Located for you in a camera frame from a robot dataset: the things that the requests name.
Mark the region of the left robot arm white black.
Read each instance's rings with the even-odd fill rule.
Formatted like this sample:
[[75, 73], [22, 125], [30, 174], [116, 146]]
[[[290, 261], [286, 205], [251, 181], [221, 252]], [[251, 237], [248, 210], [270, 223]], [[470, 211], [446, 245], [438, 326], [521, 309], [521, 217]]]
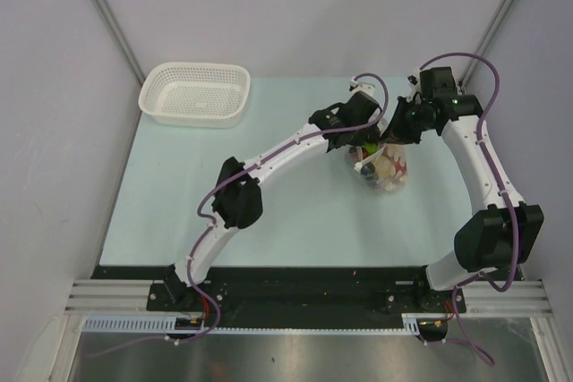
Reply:
[[247, 161], [230, 157], [221, 166], [216, 186], [201, 200], [197, 215], [207, 227], [183, 260], [167, 269], [167, 300], [179, 310], [198, 299], [198, 285], [218, 254], [238, 231], [259, 220], [262, 193], [271, 181], [313, 157], [348, 145], [359, 146], [379, 137], [378, 123], [389, 97], [379, 104], [369, 87], [357, 86], [346, 103], [315, 111], [293, 136]]

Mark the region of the clear polka dot zip bag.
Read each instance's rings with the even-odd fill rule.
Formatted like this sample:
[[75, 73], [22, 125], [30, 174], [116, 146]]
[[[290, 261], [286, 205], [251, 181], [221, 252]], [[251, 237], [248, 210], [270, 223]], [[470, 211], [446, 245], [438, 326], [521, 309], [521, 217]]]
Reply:
[[397, 178], [394, 162], [406, 161], [406, 152], [402, 146], [389, 143], [377, 143], [379, 150], [368, 155], [363, 146], [349, 147], [346, 152], [346, 163], [365, 186], [380, 194], [391, 194], [406, 186], [407, 175]]

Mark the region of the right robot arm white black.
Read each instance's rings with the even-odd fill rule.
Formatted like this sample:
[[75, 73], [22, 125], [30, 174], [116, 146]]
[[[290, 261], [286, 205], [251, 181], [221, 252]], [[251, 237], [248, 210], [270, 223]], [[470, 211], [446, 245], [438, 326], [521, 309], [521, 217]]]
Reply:
[[434, 131], [454, 157], [470, 199], [472, 216], [454, 237], [453, 250], [428, 265], [425, 280], [413, 289], [415, 305], [434, 311], [445, 291], [498, 269], [513, 278], [526, 262], [544, 221], [540, 206], [529, 205], [515, 189], [493, 148], [485, 112], [474, 95], [458, 91], [449, 67], [420, 70], [382, 134], [386, 143], [418, 144]]

